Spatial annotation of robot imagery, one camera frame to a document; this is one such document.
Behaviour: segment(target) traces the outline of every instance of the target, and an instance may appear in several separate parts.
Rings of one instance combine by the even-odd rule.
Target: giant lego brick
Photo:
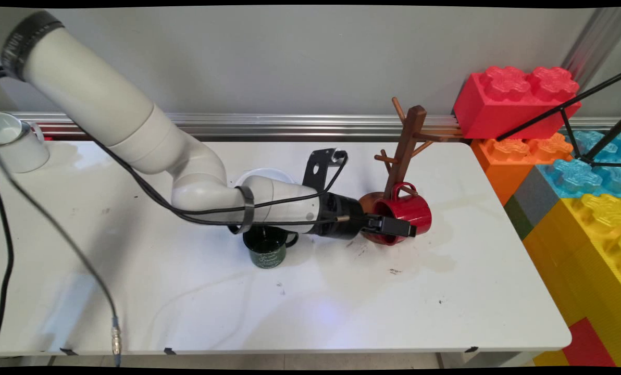
[[[514,196],[536,226],[561,198],[610,194],[621,198],[621,167],[594,167],[579,159],[557,159],[530,170]]]
[[[473,140],[470,147],[503,206],[534,165],[571,158],[572,152],[560,133],[546,140]]]
[[[577,148],[582,154],[590,151],[601,138],[604,137],[603,133],[599,131],[575,131],[575,141],[577,142]],[[596,161],[603,161],[605,163],[621,159],[621,133],[617,135],[611,142],[609,142],[603,149],[595,156]]]
[[[535,366],[569,366],[565,353],[563,351],[544,352],[535,357]]]
[[[504,206],[533,166],[529,145],[521,140],[473,140],[470,147]]]
[[[519,236],[520,240],[523,240],[532,230],[532,225],[530,225],[530,221],[526,217],[523,209],[518,204],[517,199],[515,197],[510,197],[505,206],[505,213],[508,218],[512,222],[512,226],[515,227],[515,231]]]
[[[548,238],[544,238],[540,235],[537,228],[533,228],[529,235],[523,240],[523,245],[530,256],[530,260],[532,260],[535,268],[537,268],[537,273],[539,273],[544,285],[546,285],[547,290],[549,290],[551,299],[554,300],[556,307],[558,307],[558,311],[569,327],[579,322],[582,318],[585,318],[586,314],[579,307],[567,280],[565,280],[558,266],[551,258],[549,248],[552,247],[553,244],[546,244],[548,240]]]
[[[616,366],[588,319],[570,326],[570,333],[572,343],[563,349],[570,366]]]
[[[468,77],[454,104],[454,114],[464,138],[498,138],[508,130],[543,114],[575,96],[579,90],[571,74],[560,67],[537,67],[525,74],[515,67],[492,66]],[[565,109],[568,117],[580,103]],[[553,114],[524,130],[513,139],[550,138],[563,126],[561,114]]]
[[[542,278],[550,278],[556,266],[580,311],[621,366],[621,199],[606,194],[561,199],[525,244],[534,240],[532,235],[541,238],[551,259],[536,264]]]
[[[611,358],[621,366],[621,199],[584,195],[561,201],[590,243],[558,268]]]

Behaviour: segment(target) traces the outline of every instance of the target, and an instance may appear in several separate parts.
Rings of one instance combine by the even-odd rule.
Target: black rod
[[[613,85],[614,83],[617,83],[618,81],[621,80],[621,73],[618,74],[617,76],[613,76],[612,78],[604,81],[603,83],[600,83],[599,85],[592,87],[588,90],[586,90],[585,92],[580,93],[579,95],[573,97],[572,99],[568,100],[567,102],[564,102],[556,107],[553,107],[552,109],[549,109],[549,111],[544,112],[543,114],[535,117],[532,120],[526,121],[525,123],[521,124],[520,126],[517,126],[516,128],[513,128],[512,130],[506,132],[504,135],[501,135],[500,137],[496,138],[496,140],[498,142],[500,142],[501,140],[504,140],[507,137],[511,137],[512,135],[515,135],[516,133],[524,130],[525,128],[531,126],[532,124],[536,123],[537,121],[540,121],[541,119],[545,119],[549,116],[551,116],[552,114],[555,114],[556,112],[560,111],[561,109],[567,108],[572,104],[575,104],[576,102],[579,102],[580,100],[585,99],[586,97],[589,97],[590,95],[599,92],[600,90],[602,90],[603,88],[606,88],[607,86]]]
[[[593,148],[591,148],[591,151],[586,152],[586,155],[584,155],[586,159],[593,160],[598,152],[600,152],[606,145],[608,145],[609,142],[612,142],[614,138],[616,138],[616,136],[620,133],[621,119],[616,123],[616,125],[612,126],[609,132],[604,135],[604,137],[602,137]]]
[[[575,150],[575,159],[579,159],[581,157],[581,153],[579,152],[579,147],[577,147],[577,140],[575,139],[574,133],[572,133],[572,128],[570,127],[570,120],[567,119],[565,109],[561,109],[561,116],[563,117],[563,122],[565,123],[565,130],[567,130],[567,136],[570,138],[572,148]]]
[[[621,167],[621,163],[597,163],[592,162],[591,167]]]

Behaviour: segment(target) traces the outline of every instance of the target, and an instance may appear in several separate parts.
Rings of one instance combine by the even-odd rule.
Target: red mug
[[[410,224],[417,226],[417,234],[429,232],[431,228],[431,210],[427,201],[421,195],[408,195],[399,198],[401,186],[408,185],[417,192],[415,186],[409,182],[399,182],[392,187],[391,199],[378,199],[373,204],[373,213],[376,215],[389,216],[401,220],[410,221]],[[395,245],[405,237],[384,234],[378,236],[386,245]]]

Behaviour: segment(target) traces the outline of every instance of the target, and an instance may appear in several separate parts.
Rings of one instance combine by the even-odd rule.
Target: white table
[[[228,180],[278,168],[301,182],[313,150],[350,161],[332,191],[381,191],[373,155],[395,143],[207,143]],[[125,354],[539,352],[570,332],[473,153],[432,145],[411,162],[430,231],[394,247],[301,235],[277,268],[253,266],[240,235],[154,204],[91,142],[48,142],[49,161],[16,175],[87,253],[117,304]],[[167,174],[145,176],[170,194]],[[6,182],[15,268],[0,356],[110,354],[110,311],[49,223]],[[6,247],[0,221],[0,285]]]

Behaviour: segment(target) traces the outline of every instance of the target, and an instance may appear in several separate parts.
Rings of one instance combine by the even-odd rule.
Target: green lego brick
[[[532,224],[526,217],[525,212],[521,208],[515,196],[510,197],[504,206],[505,213],[512,221],[520,240],[523,240],[532,230]]]

